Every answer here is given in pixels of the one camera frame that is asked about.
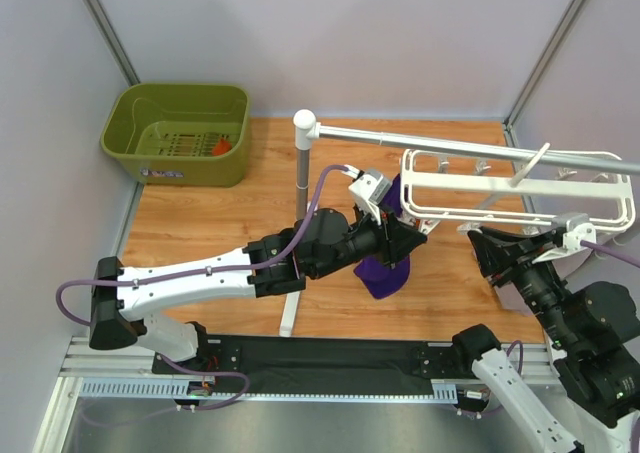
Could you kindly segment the purple cloth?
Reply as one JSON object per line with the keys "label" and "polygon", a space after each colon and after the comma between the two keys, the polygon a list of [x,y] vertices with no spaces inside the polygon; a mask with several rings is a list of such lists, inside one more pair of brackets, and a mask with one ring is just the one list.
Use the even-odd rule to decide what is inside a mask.
{"label": "purple cloth", "polygon": [[[396,215],[402,214],[399,174],[394,177],[383,203]],[[407,283],[410,276],[410,257],[390,267],[383,265],[375,257],[369,256],[354,268],[354,274],[374,299],[385,299],[397,293]]]}

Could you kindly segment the white clip sock hanger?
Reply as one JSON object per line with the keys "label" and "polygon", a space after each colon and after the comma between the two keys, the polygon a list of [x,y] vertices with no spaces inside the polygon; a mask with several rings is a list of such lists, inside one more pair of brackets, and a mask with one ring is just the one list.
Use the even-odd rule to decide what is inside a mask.
{"label": "white clip sock hanger", "polygon": [[[400,201],[403,211],[427,225],[440,221],[458,221],[467,226],[483,223],[519,225],[523,227],[550,226],[559,217],[554,214],[524,213],[494,210],[500,199],[518,197],[567,197],[611,201],[617,213],[613,218],[580,216],[577,223],[588,223],[598,233],[623,233],[636,221],[631,177],[638,167],[605,151],[555,151],[548,143],[537,151],[508,148],[501,158],[520,162],[522,167],[510,177],[449,174],[446,171],[423,172],[416,169],[416,161],[426,156],[426,150],[407,149],[401,160]],[[599,177],[590,181],[573,181],[568,177],[531,179],[538,165],[558,166],[569,171],[591,170]],[[421,206],[414,201],[416,189],[437,189],[471,193],[485,193],[487,197],[473,208],[450,206]]]}

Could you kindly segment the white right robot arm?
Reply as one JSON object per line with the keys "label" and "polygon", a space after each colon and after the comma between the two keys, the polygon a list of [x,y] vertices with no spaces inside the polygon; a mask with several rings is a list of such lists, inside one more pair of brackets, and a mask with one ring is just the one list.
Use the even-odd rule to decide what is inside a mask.
{"label": "white right robot arm", "polygon": [[526,236],[480,227],[467,233],[482,276],[514,286],[546,336],[548,379],[560,386],[579,422],[571,433],[531,390],[484,324],[452,338],[461,371],[486,385],[536,452],[636,452],[639,362],[626,343],[639,335],[629,290],[598,281],[568,289],[553,264],[585,249],[602,250],[589,223]]}

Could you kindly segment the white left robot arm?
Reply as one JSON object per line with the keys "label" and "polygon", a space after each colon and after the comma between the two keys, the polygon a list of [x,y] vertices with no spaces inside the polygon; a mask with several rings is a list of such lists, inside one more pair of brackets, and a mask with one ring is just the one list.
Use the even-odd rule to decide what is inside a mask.
{"label": "white left robot arm", "polygon": [[92,289],[89,345],[114,351],[137,345],[174,362],[205,357],[205,330],[165,316],[167,309],[219,299],[262,298],[305,289],[374,257],[394,267],[427,240],[384,208],[354,223],[330,208],[311,211],[293,227],[228,253],[151,269],[103,258]]}

